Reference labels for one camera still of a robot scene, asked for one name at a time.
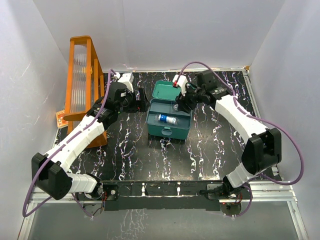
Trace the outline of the white blue bandage roll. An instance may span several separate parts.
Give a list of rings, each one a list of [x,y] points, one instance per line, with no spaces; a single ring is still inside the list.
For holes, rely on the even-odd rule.
[[[178,120],[176,117],[164,115],[164,114],[158,114],[155,116],[155,119],[162,123],[167,123],[171,125],[176,125],[178,123]]]

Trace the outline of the teal medicine box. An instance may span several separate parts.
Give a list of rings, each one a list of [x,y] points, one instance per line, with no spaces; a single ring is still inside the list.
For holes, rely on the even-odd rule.
[[[155,83],[147,112],[148,134],[156,137],[186,140],[192,122],[192,113],[178,111],[176,97],[180,89],[173,87],[169,81],[159,80]]]

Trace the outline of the dark teal tray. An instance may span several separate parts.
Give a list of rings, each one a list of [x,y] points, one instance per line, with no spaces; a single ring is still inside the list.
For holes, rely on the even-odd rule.
[[[149,126],[158,127],[174,127],[177,129],[187,130],[191,126],[192,116],[190,113],[185,113],[184,111],[175,112],[173,110],[173,105],[176,103],[174,101],[153,98],[150,101],[150,107],[147,112],[146,122]],[[168,124],[156,120],[156,115],[163,114],[169,117],[177,118],[177,124]]]

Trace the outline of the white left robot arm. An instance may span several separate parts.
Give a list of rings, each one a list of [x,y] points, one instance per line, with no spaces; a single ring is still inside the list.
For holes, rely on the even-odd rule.
[[[124,83],[112,82],[105,96],[93,104],[64,140],[47,153],[32,157],[34,184],[55,200],[74,193],[99,199],[104,189],[100,179],[90,173],[73,174],[69,169],[80,153],[118,120],[119,114],[147,111],[150,103],[144,88],[140,87],[138,92],[135,95]]]

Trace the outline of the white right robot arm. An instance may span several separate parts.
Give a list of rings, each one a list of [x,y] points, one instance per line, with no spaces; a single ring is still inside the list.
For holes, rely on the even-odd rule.
[[[228,86],[217,84],[213,72],[206,70],[197,73],[196,84],[177,74],[172,80],[172,85],[180,90],[175,98],[179,111],[190,113],[197,104],[208,105],[235,128],[245,143],[240,164],[223,178],[220,186],[202,190],[201,195],[218,195],[233,199],[250,180],[282,160],[281,132],[277,128],[269,129],[253,119]]]

